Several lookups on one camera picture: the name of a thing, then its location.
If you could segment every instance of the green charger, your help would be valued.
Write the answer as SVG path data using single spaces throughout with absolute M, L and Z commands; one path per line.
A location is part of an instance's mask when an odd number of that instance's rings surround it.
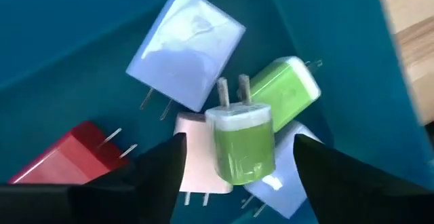
M 322 65 L 315 62 L 313 67 Z M 299 58 L 273 61 L 252 79 L 252 100 L 271 106 L 274 132 L 282 129 L 321 95 L 315 79 Z
M 229 103 L 227 81 L 220 78 L 220 106 L 205 112 L 216 149 L 216 171 L 232 185 L 257 181 L 276 168 L 271 107 L 250 100 L 247 75 L 239 80 L 243 102 Z

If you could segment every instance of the light blue charger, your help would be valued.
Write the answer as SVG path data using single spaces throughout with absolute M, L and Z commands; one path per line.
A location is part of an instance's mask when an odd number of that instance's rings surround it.
M 296 134 L 304 134 L 319 141 L 306 126 L 296 121 L 290 122 L 276 134 L 276 170 L 263 179 L 244 186 L 252 196 L 241 208 L 245 208 L 255 197 L 264 203 L 254 213 L 254 217 L 257 217 L 265 206 L 270 206 L 289 219 L 306 200 L 306 192 L 298 176 L 293 154 Z
M 244 31 L 206 0 L 167 0 L 127 74 L 199 112 Z

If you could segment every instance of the red charger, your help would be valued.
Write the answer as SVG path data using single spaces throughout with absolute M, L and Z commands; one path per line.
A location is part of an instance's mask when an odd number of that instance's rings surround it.
M 70 130 L 55 145 L 39 156 L 9 183 L 84 184 L 126 163 L 122 153 L 92 122 L 83 122 Z

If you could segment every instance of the teal plastic bin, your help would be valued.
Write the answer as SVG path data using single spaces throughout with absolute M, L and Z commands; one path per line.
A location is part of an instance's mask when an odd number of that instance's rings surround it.
M 392 174 L 433 188 L 433 154 L 418 125 L 380 0 L 209 0 L 247 28 L 223 73 L 235 91 L 240 73 L 274 59 L 323 60 L 322 97 L 298 118 L 325 143 Z M 168 98 L 125 74 L 165 0 L 0 0 L 0 180 L 90 119 L 116 143 L 144 152 L 173 132 L 181 107 L 159 117 Z M 204 109 L 217 104 L 214 90 Z M 183 194 L 173 223 L 231 223 L 241 187 L 201 207 Z M 252 208 L 260 203 L 253 202 Z M 246 223 L 315 223 L 309 203 L 286 220 L 270 208 Z

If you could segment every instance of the power adapter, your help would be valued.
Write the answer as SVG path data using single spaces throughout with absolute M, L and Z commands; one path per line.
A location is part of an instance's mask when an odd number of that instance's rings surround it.
M 322 61 L 308 64 L 310 69 L 322 65 Z M 252 100 L 271 106 L 273 129 L 278 132 L 301 111 L 321 95 L 301 59 L 283 57 L 273 61 L 252 79 Z
M 202 109 L 245 27 L 206 0 L 167 0 L 127 74 L 192 111 Z
M 110 136 L 92 122 L 83 122 L 39 156 L 9 183 L 84 184 L 128 163 L 125 156 L 137 145 L 121 152 Z
M 216 173 L 216 156 L 211 130 L 205 115 L 179 113 L 175 132 L 184 132 L 187 140 L 187 155 L 180 191 L 185 192 L 185 205 L 189 205 L 191 193 L 204 193 L 203 206 L 208 205 L 211 193 L 224 194 L 232 191 L 232 185 Z
M 244 188 L 252 196 L 241 208 L 245 208 L 253 198 L 258 198 L 264 204 L 256 211 L 254 217 L 270 206 L 285 218 L 290 218 L 306 200 L 306 192 L 301 183 L 294 160 L 294 137 L 304 134 L 316 141 L 319 139 L 300 122 L 292 121 L 276 135 L 276 170 L 259 181 L 250 183 Z
M 205 112 L 214 138 L 217 171 L 232 185 L 251 183 L 275 169 L 271 107 L 250 100 L 247 75 L 239 77 L 243 102 L 229 102 L 227 80 L 218 80 L 220 106 Z

